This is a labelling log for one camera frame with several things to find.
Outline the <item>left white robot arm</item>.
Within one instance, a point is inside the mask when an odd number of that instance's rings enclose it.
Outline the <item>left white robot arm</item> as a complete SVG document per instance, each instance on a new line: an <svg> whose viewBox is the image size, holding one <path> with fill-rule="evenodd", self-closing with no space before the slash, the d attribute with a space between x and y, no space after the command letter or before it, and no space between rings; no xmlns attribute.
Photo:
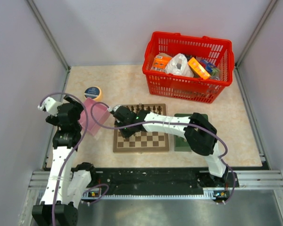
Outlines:
<svg viewBox="0 0 283 226"><path fill-rule="evenodd" d="M78 206L87 186L97 183L94 166L83 162L72 171L72 162L82 142L87 125L81 126L81 113L86 107L77 97L65 94L65 103L47 95L39 104L41 111L49 115L46 122L56 126L52 140L53 158L45 192L39 204L34 205L32 217L39 226L75 226Z"/></svg>

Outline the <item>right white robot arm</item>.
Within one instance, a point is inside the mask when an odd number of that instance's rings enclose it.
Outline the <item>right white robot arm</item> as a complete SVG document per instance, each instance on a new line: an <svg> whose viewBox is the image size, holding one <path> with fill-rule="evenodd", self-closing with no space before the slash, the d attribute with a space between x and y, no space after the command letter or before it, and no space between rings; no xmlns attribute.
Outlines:
<svg viewBox="0 0 283 226"><path fill-rule="evenodd" d="M222 186L228 180L226 166L220 159L216 128L200 113L192 116L175 117L140 110L135 113L125 106L110 107L115 126L122 137L129 138L137 132L161 132L184 138L191 150L204 157L211 182Z"/></svg>

